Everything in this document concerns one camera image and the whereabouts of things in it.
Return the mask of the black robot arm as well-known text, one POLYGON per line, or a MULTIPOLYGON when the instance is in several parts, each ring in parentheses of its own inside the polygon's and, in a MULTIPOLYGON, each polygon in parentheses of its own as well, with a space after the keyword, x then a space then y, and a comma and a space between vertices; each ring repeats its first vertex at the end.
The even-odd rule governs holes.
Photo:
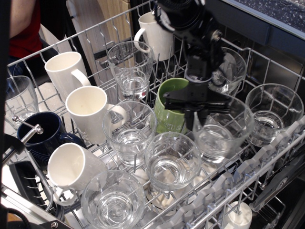
POLYGON ((155 20, 184 42, 187 61, 185 78, 189 83, 163 94, 165 108, 182 111, 189 130, 195 118, 204 125, 210 113, 228 113, 230 98, 208 87, 213 72, 224 61, 217 20, 201 0, 156 0, 154 4, 155 20))

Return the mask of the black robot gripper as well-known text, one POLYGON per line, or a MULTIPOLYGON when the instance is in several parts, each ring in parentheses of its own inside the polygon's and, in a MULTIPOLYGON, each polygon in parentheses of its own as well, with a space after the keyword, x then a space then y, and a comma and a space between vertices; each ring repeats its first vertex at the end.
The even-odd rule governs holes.
POLYGON ((170 78, 163 82, 163 104, 165 109, 184 113, 186 128, 193 130, 194 111, 199 126, 203 127, 210 113, 229 112, 231 98, 215 92, 208 82, 192 82, 184 78, 170 78))

